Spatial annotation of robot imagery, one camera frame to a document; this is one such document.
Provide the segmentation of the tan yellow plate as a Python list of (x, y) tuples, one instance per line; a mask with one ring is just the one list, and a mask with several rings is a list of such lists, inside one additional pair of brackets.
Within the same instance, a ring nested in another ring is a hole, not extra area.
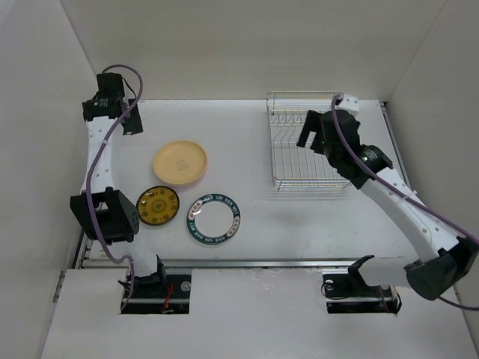
[(160, 148), (152, 163), (153, 172), (164, 183), (185, 186), (197, 182), (208, 166), (205, 149), (193, 141), (173, 141)]

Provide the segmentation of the brown gold plate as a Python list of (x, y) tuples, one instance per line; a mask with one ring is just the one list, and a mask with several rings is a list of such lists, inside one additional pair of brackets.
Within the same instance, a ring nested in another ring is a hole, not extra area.
[(143, 224), (158, 227), (177, 216), (180, 198), (174, 189), (158, 185), (148, 188), (139, 196), (136, 209)]

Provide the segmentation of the blue rimmed grey plate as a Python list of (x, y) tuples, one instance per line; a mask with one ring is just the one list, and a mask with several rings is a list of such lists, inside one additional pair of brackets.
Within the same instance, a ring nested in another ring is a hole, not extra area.
[(205, 194), (189, 208), (186, 226), (198, 243), (206, 246), (223, 245), (240, 228), (241, 212), (237, 203), (225, 194)]

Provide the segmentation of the pink plastic plate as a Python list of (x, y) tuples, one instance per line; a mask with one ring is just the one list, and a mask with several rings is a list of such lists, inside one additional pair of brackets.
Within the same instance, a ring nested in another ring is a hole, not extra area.
[(166, 179), (163, 179), (162, 181), (173, 187), (189, 187), (197, 185), (204, 178), (206, 172), (206, 168), (201, 168), (198, 171), (183, 170), (169, 172), (167, 173)]

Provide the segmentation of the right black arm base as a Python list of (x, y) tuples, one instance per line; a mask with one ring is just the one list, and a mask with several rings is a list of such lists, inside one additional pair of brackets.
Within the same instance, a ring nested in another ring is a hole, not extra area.
[(402, 298), (392, 286), (356, 284), (348, 273), (323, 273), (320, 287), (328, 314), (387, 313), (397, 315)]

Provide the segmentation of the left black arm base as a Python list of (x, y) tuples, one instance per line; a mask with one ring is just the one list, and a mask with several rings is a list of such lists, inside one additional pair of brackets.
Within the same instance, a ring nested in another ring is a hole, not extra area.
[(118, 283), (124, 288), (121, 314), (183, 315), (189, 314), (192, 272), (174, 269), (148, 277), (136, 277), (129, 296), (130, 275)]

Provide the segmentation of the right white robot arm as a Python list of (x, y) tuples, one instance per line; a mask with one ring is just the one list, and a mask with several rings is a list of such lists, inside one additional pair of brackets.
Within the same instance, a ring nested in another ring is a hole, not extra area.
[(308, 111), (297, 147), (323, 155), (337, 172), (369, 197), (396, 224), (417, 257), (379, 261), (374, 255), (348, 268), (348, 289), (365, 294), (373, 286), (405, 286), (434, 301), (465, 277), (478, 257), (478, 239), (428, 209), (402, 181), (392, 160), (378, 147), (361, 144), (357, 119), (345, 110)]

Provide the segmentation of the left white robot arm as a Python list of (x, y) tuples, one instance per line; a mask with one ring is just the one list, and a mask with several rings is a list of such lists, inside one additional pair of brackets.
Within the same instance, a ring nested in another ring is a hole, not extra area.
[(97, 75), (98, 91), (83, 102), (88, 131), (87, 172), (80, 194), (70, 198), (70, 208), (92, 241), (99, 242), (115, 264), (129, 264), (123, 286), (162, 295), (168, 282), (161, 260), (140, 243), (136, 235), (140, 218), (135, 204), (120, 190), (118, 161), (125, 135), (142, 133), (138, 111), (140, 93), (126, 95), (130, 86), (123, 76), (107, 68)]

